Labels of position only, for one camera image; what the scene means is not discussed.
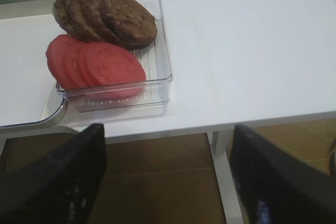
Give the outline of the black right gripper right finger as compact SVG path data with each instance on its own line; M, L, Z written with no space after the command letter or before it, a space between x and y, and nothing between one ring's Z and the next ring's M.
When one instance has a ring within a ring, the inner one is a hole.
M335 223L335 178L251 128L234 128L230 168L249 223Z

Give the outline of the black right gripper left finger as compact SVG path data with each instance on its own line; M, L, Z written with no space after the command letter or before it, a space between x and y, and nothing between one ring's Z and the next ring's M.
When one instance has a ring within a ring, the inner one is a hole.
M107 166L103 124L1 175L1 223L87 223Z

